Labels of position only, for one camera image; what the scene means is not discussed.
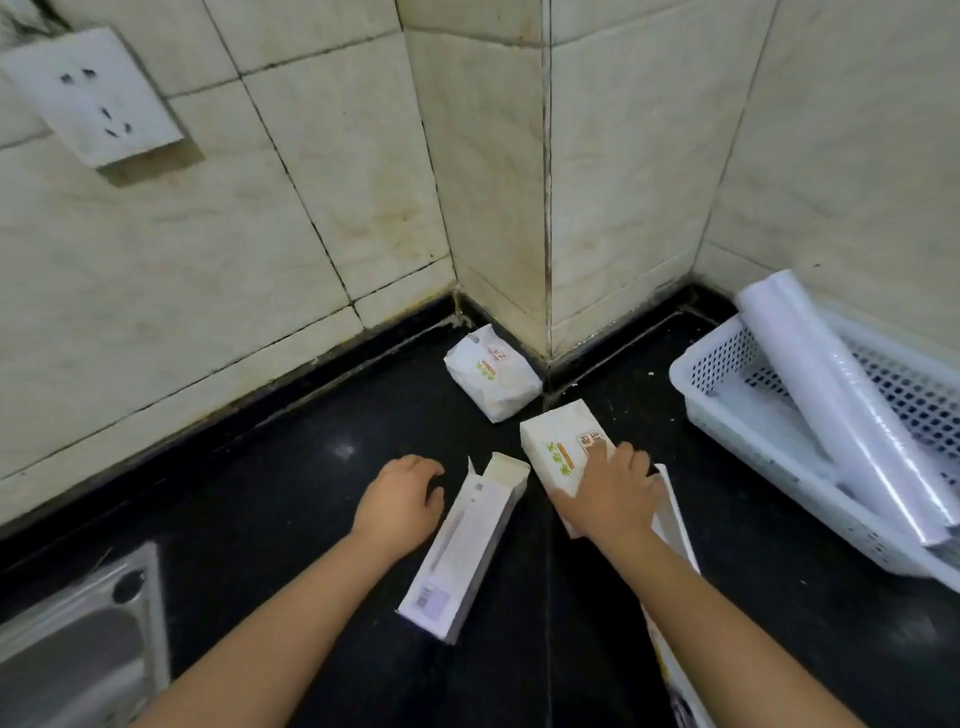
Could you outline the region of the person's right hand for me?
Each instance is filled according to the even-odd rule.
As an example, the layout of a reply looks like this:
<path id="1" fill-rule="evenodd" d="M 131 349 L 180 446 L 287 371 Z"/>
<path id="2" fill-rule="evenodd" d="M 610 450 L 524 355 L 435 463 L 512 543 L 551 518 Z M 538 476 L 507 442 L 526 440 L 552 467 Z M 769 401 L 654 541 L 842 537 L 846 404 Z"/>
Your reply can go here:
<path id="1" fill-rule="evenodd" d="M 593 498 L 594 521 L 593 525 L 571 525 L 609 560 L 652 533 L 648 476 L 658 473 L 648 453 L 635 449 L 633 482 L 616 483 L 612 476 L 616 448 L 603 439 L 589 448 L 575 495 L 583 489 Z"/>

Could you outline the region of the person's left hand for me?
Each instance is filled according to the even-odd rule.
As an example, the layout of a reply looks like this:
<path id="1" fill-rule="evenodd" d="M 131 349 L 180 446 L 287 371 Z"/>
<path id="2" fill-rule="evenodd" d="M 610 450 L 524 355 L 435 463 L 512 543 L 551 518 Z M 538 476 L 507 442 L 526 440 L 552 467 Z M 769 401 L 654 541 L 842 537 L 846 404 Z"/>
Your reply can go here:
<path id="1" fill-rule="evenodd" d="M 440 525 L 427 523 L 426 500 L 433 480 L 444 473 L 440 462 L 420 455 L 390 460 L 366 487 L 351 538 L 390 563 L 414 552 Z"/>

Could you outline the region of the white tissue packet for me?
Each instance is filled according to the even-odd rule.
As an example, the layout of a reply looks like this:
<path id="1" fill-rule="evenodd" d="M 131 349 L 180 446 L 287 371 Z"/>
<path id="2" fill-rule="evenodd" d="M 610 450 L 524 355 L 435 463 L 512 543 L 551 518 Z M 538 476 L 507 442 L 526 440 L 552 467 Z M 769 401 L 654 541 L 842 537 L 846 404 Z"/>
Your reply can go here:
<path id="1" fill-rule="evenodd" d="M 514 417 L 544 391 L 531 364 L 490 323 L 465 335 L 446 353 L 443 363 L 493 424 Z"/>
<path id="2" fill-rule="evenodd" d="M 575 495 L 592 444 L 605 440 L 617 447 L 582 399 L 529 418 L 519 426 L 522 449 L 546 493 L 560 488 Z M 582 538 L 558 515 L 570 539 Z"/>

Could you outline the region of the person's right forearm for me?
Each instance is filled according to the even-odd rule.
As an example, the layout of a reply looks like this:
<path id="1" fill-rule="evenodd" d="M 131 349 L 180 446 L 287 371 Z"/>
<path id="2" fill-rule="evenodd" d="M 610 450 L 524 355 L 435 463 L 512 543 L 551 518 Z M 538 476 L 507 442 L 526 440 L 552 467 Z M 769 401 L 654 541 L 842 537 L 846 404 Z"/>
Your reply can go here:
<path id="1" fill-rule="evenodd" d="M 867 728 L 653 530 L 590 540 L 646 609 L 717 728 Z"/>

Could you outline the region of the person's left forearm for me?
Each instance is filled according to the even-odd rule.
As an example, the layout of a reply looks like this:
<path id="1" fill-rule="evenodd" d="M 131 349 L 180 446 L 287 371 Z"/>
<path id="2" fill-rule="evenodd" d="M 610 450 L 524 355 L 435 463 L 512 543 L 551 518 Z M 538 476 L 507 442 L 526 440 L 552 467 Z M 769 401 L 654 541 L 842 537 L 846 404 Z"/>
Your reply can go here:
<path id="1" fill-rule="evenodd" d="M 133 728 L 284 728 L 370 591 L 417 546 L 355 529 L 162 692 Z"/>

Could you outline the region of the long white printed carton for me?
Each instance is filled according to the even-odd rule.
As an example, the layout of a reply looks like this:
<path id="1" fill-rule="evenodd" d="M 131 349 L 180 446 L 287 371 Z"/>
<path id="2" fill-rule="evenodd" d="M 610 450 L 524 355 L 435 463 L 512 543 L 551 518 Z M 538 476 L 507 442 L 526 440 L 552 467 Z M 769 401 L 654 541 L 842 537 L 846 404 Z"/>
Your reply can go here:
<path id="1" fill-rule="evenodd" d="M 683 558 L 695 573 L 700 574 L 701 569 L 672 488 L 668 469 L 665 464 L 654 464 L 654 467 L 665 489 L 665 496 L 659 501 L 652 519 L 654 533 Z M 716 728 L 661 630 L 646 610 L 643 614 L 677 728 Z"/>

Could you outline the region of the long white open carton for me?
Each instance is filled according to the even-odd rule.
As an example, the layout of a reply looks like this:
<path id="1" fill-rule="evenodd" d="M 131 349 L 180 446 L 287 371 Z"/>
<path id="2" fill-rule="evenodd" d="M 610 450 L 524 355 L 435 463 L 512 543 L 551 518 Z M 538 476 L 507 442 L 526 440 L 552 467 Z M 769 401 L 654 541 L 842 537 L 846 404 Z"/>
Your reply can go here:
<path id="1" fill-rule="evenodd" d="M 530 473 L 528 463 L 500 452 L 482 473 L 467 461 L 462 486 L 398 615 L 444 644 L 456 644 Z"/>

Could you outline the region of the white perforated plastic basket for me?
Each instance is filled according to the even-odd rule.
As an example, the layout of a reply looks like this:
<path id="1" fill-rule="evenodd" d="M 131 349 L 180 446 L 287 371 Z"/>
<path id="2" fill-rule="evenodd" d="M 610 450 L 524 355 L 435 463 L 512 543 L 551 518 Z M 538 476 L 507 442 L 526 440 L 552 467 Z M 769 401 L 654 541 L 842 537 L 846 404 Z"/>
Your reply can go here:
<path id="1" fill-rule="evenodd" d="M 821 314 L 960 496 L 960 353 L 911 342 L 842 310 L 821 306 Z M 694 426 L 872 563 L 960 594 L 960 536 L 923 547 L 853 499 L 738 316 L 689 346 L 669 379 Z"/>

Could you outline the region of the roll of clear cling film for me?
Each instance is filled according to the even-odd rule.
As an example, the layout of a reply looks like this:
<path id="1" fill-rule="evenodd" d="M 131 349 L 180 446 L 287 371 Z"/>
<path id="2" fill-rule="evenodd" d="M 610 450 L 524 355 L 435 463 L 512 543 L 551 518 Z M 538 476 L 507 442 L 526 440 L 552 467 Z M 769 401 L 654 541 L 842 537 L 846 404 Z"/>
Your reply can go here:
<path id="1" fill-rule="evenodd" d="M 960 496 L 794 274 L 773 273 L 734 301 L 852 497 L 923 548 L 952 540 Z"/>

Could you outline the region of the stainless steel sink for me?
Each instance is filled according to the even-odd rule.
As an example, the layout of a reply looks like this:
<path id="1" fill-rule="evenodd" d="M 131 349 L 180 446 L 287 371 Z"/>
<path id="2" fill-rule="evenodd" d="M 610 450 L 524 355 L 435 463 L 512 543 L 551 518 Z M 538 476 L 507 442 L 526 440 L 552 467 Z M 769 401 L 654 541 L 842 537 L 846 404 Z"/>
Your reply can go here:
<path id="1" fill-rule="evenodd" d="M 0 728 L 129 728 L 170 683 L 154 541 L 0 622 Z"/>

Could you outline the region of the white wall socket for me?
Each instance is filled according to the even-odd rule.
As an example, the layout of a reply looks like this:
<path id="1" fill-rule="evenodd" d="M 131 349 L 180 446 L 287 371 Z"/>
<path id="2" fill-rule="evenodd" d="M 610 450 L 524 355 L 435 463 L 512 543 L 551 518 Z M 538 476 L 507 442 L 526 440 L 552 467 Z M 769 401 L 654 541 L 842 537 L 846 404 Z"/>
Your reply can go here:
<path id="1" fill-rule="evenodd" d="M 5 51 L 0 72 L 88 167 L 107 167 L 186 139 L 126 43 L 110 27 Z"/>

